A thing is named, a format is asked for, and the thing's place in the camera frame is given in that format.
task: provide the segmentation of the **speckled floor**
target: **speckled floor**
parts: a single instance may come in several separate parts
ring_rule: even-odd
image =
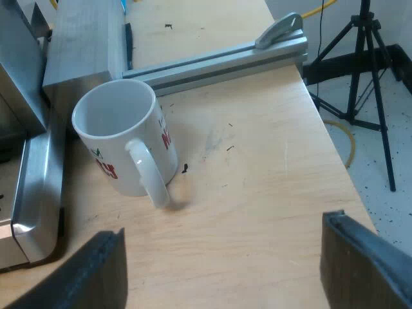
[[[370,73],[360,78],[358,95],[371,80]],[[343,123],[356,140],[355,158],[349,175],[371,216],[379,235],[412,256],[412,95],[390,70],[381,79],[382,97],[388,127],[397,191],[389,190],[388,175],[379,132],[349,125],[321,110],[321,117]],[[319,96],[346,111],[350,77],[329,80],[319,85]],[[310,86],[315,92],[316,86]],[[357,115],[358,119],[379,123],[374,93]],[[348,137],[337,127],[326,126],[342,160],[350,153]]]

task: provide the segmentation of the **metal clamp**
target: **metal clamp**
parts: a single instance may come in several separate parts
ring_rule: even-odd
[[[294,12],[289,13],[267,28],[266,31],[256,39],[255,48],[259,50],[268,48],[280,36],[299,29],[303,29],[302,16]]]

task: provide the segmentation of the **white mug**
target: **white mug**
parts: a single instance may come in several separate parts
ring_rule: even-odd
[[[165,183],[178,157],[150,86],[133,79],[101,84],[79,100],[71,122],[118,192],[148,194],[156,207],[169,203]]]

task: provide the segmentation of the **yellow cable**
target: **yellow cable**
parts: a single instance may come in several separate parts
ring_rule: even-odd
[[[323,123],[338,127],[339,129],[344,131],[346,135],[348,135],[350,139],[350,154],[349,154],[348,160],[345,163],[345,167],[348,169],[353,161],[353,157],[355,157],[355,150],[356,150],[355,138],[353,137],[352,133],[350,133],[348,128],[345,127],[343,124],[340,124],[339,122],[331,121],[331,120],[323,120]]]
[[[329,0],[327,3],[325,3],[323,5],[323,8],[327,8],[328,6],[334,4],[337,0]],[[305,14],[302,15],[302,18],[307,18],[309,16],[315,15],[316,13],[319,13],[322,10],[322,6],[320,6],[319,8],[316,8],[315,10],[309,11]]]
[[[57,10],[57,2],[56,0],[50,0],[51,5],[54,7],[55,10]]]

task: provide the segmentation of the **wooden table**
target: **wooden table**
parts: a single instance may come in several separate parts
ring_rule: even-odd
[[[263,0],[143,0],[129,8],[135,67],[250,41],[273,21]],[[345,209],[372,224],[296,68],[159,101],[180,157],[168,185],[173,207],[116,193],[75,141],[66,151],[61,258],[0,274],[0,305],[96,232],[125,227],[128,308],[327,308],[321,214]]]

